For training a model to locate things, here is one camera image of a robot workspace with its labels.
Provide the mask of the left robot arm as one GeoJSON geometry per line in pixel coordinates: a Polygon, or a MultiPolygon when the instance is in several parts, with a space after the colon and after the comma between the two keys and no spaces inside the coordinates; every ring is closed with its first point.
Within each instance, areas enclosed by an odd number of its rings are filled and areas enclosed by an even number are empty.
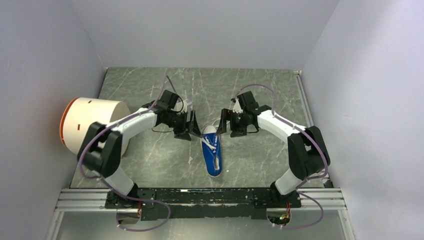
{"type": "Polygon", "coordinates": [[[174,138],[191,141],[192,136],[201,137],[194,110],[188,104],[179,104],[180,96],[164,90],[159,99],[144,104],[136,112],[108,124],[98,121],[89,125],[77,154],[78,166],[94,172],[108,187],[115,190],[117,203],[126,208],[139,201],[137,184],[121,168],[124,144],[136,135],[164,124],[172,129],[174,138]]]}

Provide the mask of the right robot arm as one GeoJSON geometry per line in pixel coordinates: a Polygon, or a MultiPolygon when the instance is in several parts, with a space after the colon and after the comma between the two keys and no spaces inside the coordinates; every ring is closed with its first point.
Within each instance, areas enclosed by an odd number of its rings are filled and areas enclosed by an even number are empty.
{"type": "Polygon", "coordinates": [[[252,125],[282,140],[288,151],[288,169],[269,187],[270,202],[282,207],[289,197],[308,179],[321,171],[328,171],[331,163],[321,130],[316,126],[305,127],[277,114],[272,107],[260,105],[251,91],[234,99],[233,109],[223,108],[217,134],[231,130],[230,137],[243,137],[252,125]]]}

